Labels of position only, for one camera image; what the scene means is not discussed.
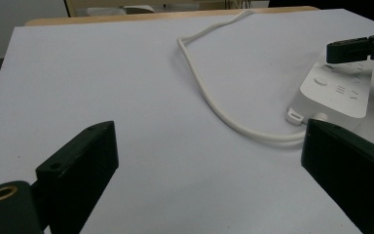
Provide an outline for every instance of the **power outlet socket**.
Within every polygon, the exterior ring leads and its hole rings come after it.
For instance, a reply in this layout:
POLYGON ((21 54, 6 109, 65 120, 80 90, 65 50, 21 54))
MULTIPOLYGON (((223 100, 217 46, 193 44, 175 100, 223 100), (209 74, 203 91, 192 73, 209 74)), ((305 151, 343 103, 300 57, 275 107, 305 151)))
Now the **power outlet socket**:
POLYGON ((327 122, 352 131, 366 116, 373 60, 326 62, 326 50, 308 72, 290 103, 286 120, 295 125, 323 113, 327 122))

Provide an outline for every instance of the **white power cable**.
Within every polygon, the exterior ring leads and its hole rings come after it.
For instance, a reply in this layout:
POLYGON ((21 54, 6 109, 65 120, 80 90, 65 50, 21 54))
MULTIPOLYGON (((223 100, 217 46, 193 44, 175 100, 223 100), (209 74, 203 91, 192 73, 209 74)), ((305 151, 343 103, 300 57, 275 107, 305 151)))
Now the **white power cable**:
POLYGON ((235 122, 231 118, 229 118, 220 108, 217 107, 216 103, 211 99, 210 95, 206 91, 206 87, 202 82, 202 79, 200 78, 199 72, 196 69, 196 66, 192 62, 189 53, 187 52, 187 49, 184 46, 184 43, 191 42, 193 40, 196 40, 199 37, 204 36, 205 34, 211 32, 212 30, 233 23, 235 21, 241 20, 244 17, 254 14, 251 10, 245 10, 235 17, 233 17, 230 20, 219 22, 213 25, 208 26, 207 28, 197 32, 196 34, 193 34, 191 36, 185 36, 185 37, 179 37, 177 38, 177 44, 180 47, 182 53, 184 54, 184 57, 187 60, 187 63, 190 66, 191 71, 193 72, 193 75, 196 79, 196 82, 199 85, 199 88, 202 92, 203 97, 205 98, 207 104, 210 106, 210 108, 214 111, 214 113, 224 122, 226 123, 230 128, 234 129, 235 131, 239 132, 240 134, 243 134, 247 137, 250 137, 252 139, 256 140, 262 140, 262 141, 272 141, 272 142, 296 142, 301 141, 305 137, 306 131, 303 131, 301 133, 292 134, 292 135, 272 135, 272 134, 266 134, 261 133, 258 131, 253 131, 251 129, 248 129, 239 123, 235 122))

